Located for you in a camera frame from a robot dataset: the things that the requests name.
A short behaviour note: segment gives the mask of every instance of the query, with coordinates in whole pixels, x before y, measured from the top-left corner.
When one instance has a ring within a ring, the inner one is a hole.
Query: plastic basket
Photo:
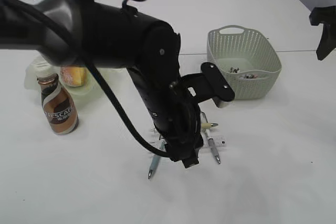
[[[238,28],[243,32],[225,34],[228,28]],[[210,31],[207,55],[208,61],[221,70],[235,91],[235,99],[264,97],[281,71],[279,57],[264,35],[241,26],[225,26]],[[239,72],[232,73],[231,68],[239,68]]]

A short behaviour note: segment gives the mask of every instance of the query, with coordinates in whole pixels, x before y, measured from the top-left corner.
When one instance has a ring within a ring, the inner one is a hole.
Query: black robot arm
[[[0,0],[0,48],[35,49],[53,65],[86,66],[134,138],[188,168],[198,163],[203,145],[198,103],[211,98],[216,103],[231,101],[234,92],[211,63],[202,64],[202,73],[181,77],[180,44],[168,23],[126,4],[115,8],[95,0],[44,0],[30,6]],[[96,67],[127,68],[167,142],[166,152],[138,134]]]

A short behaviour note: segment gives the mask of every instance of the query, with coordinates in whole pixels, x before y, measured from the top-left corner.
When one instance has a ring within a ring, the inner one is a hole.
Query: silver pen
[[[206,115],[203,111],[201,111],[201,114],[206,122],[208,122],[208,119],[206,118]],[[214,139],[211,137],[211,133],[209,129],[205,129],[204,131],[206,138],[208,139],[208,143],[210,146],[210,150],[216,161],[220,164],[221,163],[221,157],[219,156],[218,150],[216,148]]]
[[[162,141],[162,144],[160,146],[160,150],[164,150],[164,145],[165,145],[165,140]],[[154,154],[153,159],[152,159],[152,163],[149,167],[149,171],[148,171],[148,179],[151,179],[151,177],[154,176],[156,169],[158,168],[159,162],[160,162],[161,157],[157,156]]]

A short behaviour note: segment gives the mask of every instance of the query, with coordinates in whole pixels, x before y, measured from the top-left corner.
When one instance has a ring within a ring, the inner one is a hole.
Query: nescafe bottle
[[[41,86],[42,108],[52,130],[57,134],[67,134],[78,125],[78,115],[74,101],[59,82],[52,65],[42,57],[34,62],[37,82]]]

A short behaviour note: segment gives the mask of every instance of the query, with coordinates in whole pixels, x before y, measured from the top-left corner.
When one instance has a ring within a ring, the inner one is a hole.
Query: metal bracket
[[[195,103],[201,103],[212,98],[219,107],[219,102],[234,100],[235,92],[214,64],[203,63],[201,72],[182,77],[182,85],[187,89],[194,89],[195,95],[192,99]]]

